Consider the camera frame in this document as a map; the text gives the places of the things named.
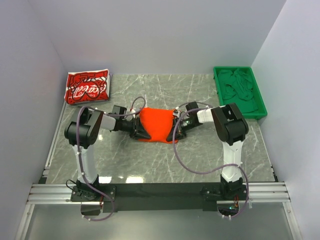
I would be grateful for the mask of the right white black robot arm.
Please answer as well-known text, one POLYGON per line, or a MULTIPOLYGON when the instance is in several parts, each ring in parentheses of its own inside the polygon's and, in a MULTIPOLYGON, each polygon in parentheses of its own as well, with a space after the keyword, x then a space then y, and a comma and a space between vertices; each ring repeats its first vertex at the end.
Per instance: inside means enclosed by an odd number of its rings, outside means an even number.
POLYGON ((187 171, 207 175, 222 170, 220 182, 212 183, 212 188, 202 192, 214 200, 237 200, 241 194, 248 193, 248 181, 242 165, 242 148, 246 135, 249 132, 248 124, 235 103, 212 107, 197 101, 183 104, 186 112, 179 111, 179 106, 173 111, 174 119, 167 141, 171 141, 173 151, 178 162, 187 171), (186 137, 188 130, 199 127, 202 124, 213 123, 219 140, 222 142, 223 165, 210 171, 200 172, 188 168, 180 159, 176 140, 186 137))

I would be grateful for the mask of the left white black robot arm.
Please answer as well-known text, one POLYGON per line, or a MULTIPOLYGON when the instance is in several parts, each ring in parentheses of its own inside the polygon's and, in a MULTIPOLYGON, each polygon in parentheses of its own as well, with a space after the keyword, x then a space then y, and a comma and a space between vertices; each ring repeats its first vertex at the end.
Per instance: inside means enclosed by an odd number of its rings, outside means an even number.
POLYGON ((103 190, 94 163, 94 143, 100 129, 111 132, 127 132, 135 140, 150 140, 151 136, 143 127, 139 113, 142 109, 131 109, 114 105, 110 113, 90 107, 78 107, 65 127, 64 136, 72 145, 77 163, 77 180, 72 190, 74 197, 85 201, 98 199, 111 201, 113 190, 103 190))

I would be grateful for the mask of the orange t-shirt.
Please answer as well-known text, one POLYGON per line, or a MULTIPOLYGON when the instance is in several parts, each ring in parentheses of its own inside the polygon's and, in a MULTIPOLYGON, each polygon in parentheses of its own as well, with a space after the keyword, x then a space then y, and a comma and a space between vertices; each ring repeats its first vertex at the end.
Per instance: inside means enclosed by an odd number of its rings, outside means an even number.
POLYGON ((150 139, 139 139, 140 142, 160 142, 171 144, 172 140, 167 140, 175 116, 173 109, 159 109, 145 107, 139 113, 142 126, 150 135, 150 139))

